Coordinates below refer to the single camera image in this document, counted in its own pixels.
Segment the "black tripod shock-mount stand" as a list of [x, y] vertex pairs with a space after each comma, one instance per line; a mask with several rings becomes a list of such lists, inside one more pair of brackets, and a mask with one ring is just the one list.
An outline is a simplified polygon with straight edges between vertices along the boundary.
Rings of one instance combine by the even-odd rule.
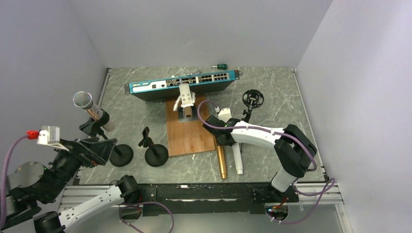
[[264, 95], [258, 90], [250, 89], [244, 92], [242, 102], [247, 107], [242, 113], [244, 115], [242, 121], [248, 123], [252, 115], [252, 110], [261, 107], [264, 103]]

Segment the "glitter mesh-head microphone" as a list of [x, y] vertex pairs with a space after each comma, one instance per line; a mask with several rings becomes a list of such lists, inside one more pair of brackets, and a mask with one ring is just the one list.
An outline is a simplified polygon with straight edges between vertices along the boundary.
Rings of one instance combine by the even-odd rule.
[[106, 123], [103, 125], [103, 128], [107, 132], [114, 131], [115, 124], [110, 119], [110, 115], [93, 101], [90, 93], [85, 91], [76, 92], [72, 100], [76, 107], [84, 109], [93, 120], [104, 119]]

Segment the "black round-base stand with clip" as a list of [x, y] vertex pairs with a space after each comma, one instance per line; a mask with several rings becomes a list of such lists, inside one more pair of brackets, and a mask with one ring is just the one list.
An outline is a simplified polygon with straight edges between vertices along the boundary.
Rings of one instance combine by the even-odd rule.
[[159, 167], [167, 162], [169, 158], [168, 149], [161, 144], [155, 144], [153, 140], [149, 137], [149, 132], [149, 127], [145, 127], [143, 129], [143, 138], [138, 143], [138, 146], [147, 148], [147, 150], [145, 151], [146, 163], [152, 167]]

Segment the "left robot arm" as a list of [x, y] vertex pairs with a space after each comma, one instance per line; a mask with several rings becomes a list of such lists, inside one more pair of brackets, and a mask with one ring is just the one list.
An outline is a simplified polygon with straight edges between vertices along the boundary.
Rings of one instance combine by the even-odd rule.
[[[27, 162], [12, 174], [5, 171], [0, 188], [1, 230], [32, 219], [41, 211], [38, 203], [54, 203], [80, 167], [105, 165], [116, 142], [116, 139], [61, 139], [57, 142], [57, 156], [50, 168], [38, 162]], [[132, 204], [140, 197], [135, 178], [125, 175], [115, 185], [82, 204], [35, 218], [36, 231], [62, 233], [114, 205]]]

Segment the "gold microphone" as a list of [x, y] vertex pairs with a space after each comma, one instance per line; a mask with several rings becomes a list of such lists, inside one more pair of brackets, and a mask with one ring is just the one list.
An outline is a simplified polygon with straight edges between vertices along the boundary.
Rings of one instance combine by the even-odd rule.
[[218, 167], [222, 180], [227, 179], [227, 168], [226, 168], [226, 159], [224, 153], [224, 147], [219, 145], [216, 140], [214, 140], [217, 158], [218, 158]]

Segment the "white microphone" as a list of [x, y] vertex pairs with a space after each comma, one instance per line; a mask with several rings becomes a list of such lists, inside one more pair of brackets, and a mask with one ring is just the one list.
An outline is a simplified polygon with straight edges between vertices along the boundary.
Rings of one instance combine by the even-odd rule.
[[233, 151], [235, 168], [236, 168], [237, 174], [242, 175], [243, 174], [243, 163], [242, 163], [242, 157], [241, 157], [240, 144], [235, 143], [232, 146], [232, 151]]

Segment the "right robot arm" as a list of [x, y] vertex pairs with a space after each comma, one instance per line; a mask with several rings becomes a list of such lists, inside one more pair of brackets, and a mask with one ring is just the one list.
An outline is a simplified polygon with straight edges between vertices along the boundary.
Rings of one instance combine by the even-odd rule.
[[291, 184], [310, 171], [310, 165], [313, 165], [311, 171], [317, 169], [314, 157], [318, 150], [296, 125], [268, 128], [236, 118], [224, 122], [215, 116], [202, 122], [203, 127], [216, 137], [220, 145], [251, 144], [275, 151], [281, 168], [268, 187], [268, 196], [273, 201], [282, 200]]

